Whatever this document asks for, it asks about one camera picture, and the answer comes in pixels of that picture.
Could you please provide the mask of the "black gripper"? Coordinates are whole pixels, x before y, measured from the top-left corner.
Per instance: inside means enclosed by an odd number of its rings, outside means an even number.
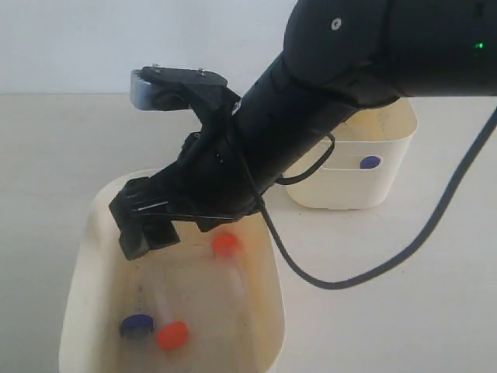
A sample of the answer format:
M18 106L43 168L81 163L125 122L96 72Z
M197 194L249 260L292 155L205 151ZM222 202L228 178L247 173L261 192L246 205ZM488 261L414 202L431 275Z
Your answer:
M349 97L300 84L281 58L240 97L223 130L201 125L171 165L123 187L109 206L116 224L145 221L148 247L163 249L180 243L176 221L206 232L252 214L257 197L358 109Z

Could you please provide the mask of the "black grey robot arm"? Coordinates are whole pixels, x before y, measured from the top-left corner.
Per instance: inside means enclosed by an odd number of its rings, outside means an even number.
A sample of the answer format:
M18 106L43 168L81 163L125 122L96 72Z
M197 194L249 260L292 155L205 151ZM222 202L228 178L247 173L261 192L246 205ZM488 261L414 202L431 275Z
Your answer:
M176 221L207 232L254 214L272 185L361 110L403 97L496 94L494 1L299 1L282 52L243 96L211 71L146 66L140 110L192 110L178 158L128 181L109 209L125 257L176 244Z

